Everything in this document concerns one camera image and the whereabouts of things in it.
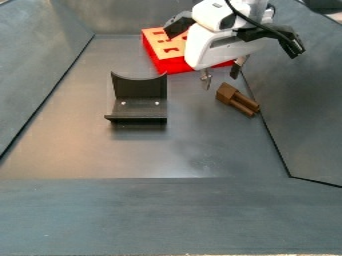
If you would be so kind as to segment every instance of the black u-shaped holder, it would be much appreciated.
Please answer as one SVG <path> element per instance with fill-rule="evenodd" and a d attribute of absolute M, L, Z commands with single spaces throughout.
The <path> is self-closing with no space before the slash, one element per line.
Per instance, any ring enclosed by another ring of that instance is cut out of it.
<path fill-rule="evenodd" d="M 115 103 L 111 122 L 168 122 L 168 74 L 152 79 L 130 79 L 111 72 Z"/>

